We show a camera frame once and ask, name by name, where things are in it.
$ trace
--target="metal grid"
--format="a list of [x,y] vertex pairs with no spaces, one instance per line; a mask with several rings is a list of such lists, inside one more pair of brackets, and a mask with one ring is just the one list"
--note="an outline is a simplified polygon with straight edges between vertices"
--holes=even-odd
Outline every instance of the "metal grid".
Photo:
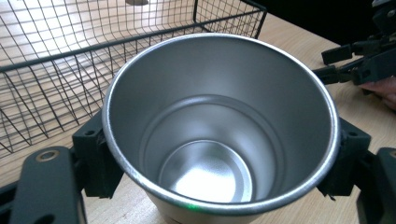
[[87,121],[141,50],[203,32],[257,38],[265,14],[236,0],[0,2],[0,159]]

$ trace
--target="wire mesh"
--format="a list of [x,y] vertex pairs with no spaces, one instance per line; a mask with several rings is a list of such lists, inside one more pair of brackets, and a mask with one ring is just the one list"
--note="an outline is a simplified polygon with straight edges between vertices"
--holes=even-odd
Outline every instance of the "wire mesh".
[[249,1],[0,1],[0,158],[70,130],[102,106],[118,70],[179,35],[258,37]]

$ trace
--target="wooden table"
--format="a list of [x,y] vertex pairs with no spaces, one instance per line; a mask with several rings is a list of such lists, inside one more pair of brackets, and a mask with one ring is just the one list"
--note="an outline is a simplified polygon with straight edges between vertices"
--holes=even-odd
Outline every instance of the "wooden table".
[[[323,50],[337,46],[272,15],[267,16],[259,39],[285,50],[312,69],[323,66],[320,56]],[[371,151],[376,152],[380,147],[396,147],[396,115],[377,97],[363,95],[350,82],[332,84],[327,88],[340,117],[373,137]],[[23,158],[37,148],[51,145],[71,147],[69,136],[75,131],[70,130],[32,149],[23,150],[11,160],[0,161],[1,185],[18,179]],[[355,188],[351,197],[337,197],[333,202],[313,189],[297,202],[263,214],[252,223],[359,223],[356,211],[358,194],[359,190]],[[89,223],[165,223],[145,192],[126,176],[113,199],[84,197],[84,200]]]

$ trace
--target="stainless steel cup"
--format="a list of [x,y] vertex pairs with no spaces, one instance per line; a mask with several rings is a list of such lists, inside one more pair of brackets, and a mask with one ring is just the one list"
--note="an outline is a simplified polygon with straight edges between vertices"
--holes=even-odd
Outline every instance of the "stainless steel cup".
[[326,175],[339,145],[331,96],[302,63],[236,35],[185,35],[114,78],[106,140],[170,223],[249,223]]

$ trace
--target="silver cup wall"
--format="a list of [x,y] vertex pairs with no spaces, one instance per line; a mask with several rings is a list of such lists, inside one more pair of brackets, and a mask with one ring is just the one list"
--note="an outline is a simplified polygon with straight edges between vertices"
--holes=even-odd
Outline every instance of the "silver cup wall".
[[236,35],[185,35],[125,64],[109,87],[106,140],[170,223],[249,223],[327,174],[332,98],[284,51]]

